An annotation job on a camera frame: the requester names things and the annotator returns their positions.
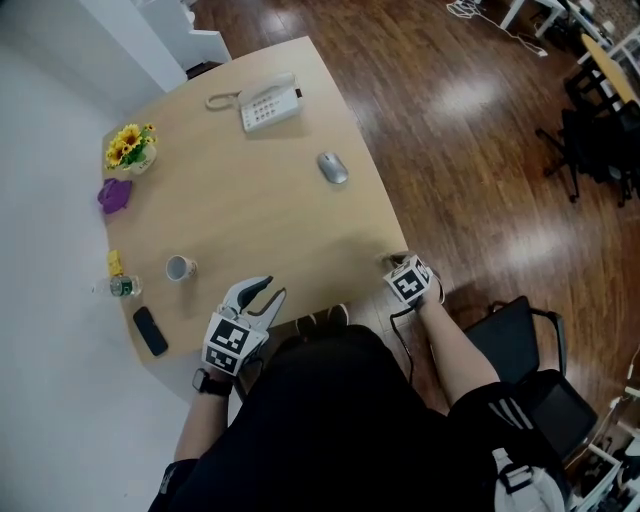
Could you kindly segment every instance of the purple toy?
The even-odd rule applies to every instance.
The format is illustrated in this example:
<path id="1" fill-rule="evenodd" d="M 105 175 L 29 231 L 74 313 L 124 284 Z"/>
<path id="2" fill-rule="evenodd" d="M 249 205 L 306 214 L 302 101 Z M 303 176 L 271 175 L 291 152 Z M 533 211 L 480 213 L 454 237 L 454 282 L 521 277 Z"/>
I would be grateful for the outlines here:
<path id="1" fill-rule="evenodd" d="M 107 215 L 117 212 L 120 208 L 125 208 L 131 195 L 131 180 L 120 181 L 115 178 L 104 180 L 102 190 L 98 192 L 98 202 L 102 205 L 102 210 Z"/>

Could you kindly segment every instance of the white cup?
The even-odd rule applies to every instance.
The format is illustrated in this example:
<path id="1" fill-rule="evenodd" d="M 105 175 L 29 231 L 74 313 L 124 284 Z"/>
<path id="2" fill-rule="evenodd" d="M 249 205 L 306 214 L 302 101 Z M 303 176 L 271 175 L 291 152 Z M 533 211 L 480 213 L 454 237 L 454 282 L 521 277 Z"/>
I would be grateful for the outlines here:
<path id="1" fill-rule="evenodd" d="M 172 281 L 184 281 L 193 277 L 198 270 L 198 264 L 184 256 L 171 256 L 167 261 L 167 277 Z"/>

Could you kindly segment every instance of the flower pot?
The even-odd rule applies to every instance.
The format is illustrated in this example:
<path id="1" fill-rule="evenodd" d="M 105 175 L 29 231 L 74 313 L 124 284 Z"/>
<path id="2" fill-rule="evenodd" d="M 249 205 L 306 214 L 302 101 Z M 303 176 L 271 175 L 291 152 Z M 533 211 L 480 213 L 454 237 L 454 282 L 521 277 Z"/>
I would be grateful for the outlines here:
<path id="1" fill-rule="evenodd" d="M 158 152 L 153 144 L 147 144 L 140 155 L 144 158 L 140 162 L 133 162 L 129 166 L 129 171 L 133 174 L 142 174 L 151 167 L 151 164 L 156 160 L 156 156 L 158 156 Z"/>

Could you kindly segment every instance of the black phone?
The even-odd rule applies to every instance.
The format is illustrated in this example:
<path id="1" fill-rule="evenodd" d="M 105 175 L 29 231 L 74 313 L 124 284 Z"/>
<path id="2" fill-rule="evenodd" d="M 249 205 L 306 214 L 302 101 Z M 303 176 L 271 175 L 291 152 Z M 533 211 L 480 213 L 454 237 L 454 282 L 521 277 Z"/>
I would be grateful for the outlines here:
<path id="1" fill-rule="evenodd" d="M 160 332 L 160 329 L 158 329 L 156 322 L 153 320 L 149 308 L 142 306 L 133 314 L 133 321 L 138 326 L 138 330 L 140 331 L 140 334 L 142 334 L 142 338 L 154 356 L 159 356 L 166 352 L 169 345 L 167 345 L 167 341 L 164 339 L 164 336 Z"/>

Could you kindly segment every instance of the floor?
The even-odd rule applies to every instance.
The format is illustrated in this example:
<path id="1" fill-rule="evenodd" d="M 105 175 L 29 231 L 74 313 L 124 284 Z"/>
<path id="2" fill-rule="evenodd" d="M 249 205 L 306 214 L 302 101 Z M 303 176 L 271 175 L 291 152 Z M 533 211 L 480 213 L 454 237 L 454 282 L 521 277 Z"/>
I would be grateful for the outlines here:
<path id="1" fill-rule="evenodd" d="M 499 21 L 507 0 L 486 0 Z M 532 33 L 526 5 L 512 29 Z M 568 378 L 603 415 L 621 394 L 640 315 L 638 201 L 617 208 L 617 190 L 582 177 L 544 178 L 557 155 L 534 136 L 560 128 L 563 79 L 575 59 L 546 45 L 544 59 L 481 19 L 451 16 L 436 0 L 199 0 L 196 28 L 222 32 L 236 58 L 308 35 L 353 111 L 409 247 L 443 277 L 462 326 L 495 300 L 527 295 L 564 316 Z M 406 365 L 388 322 L 387 298 L 358 304 Z M 542 367 L 557 364 L 541 320 Z M 415 321 L 414 386 L 446 404 Z"/>

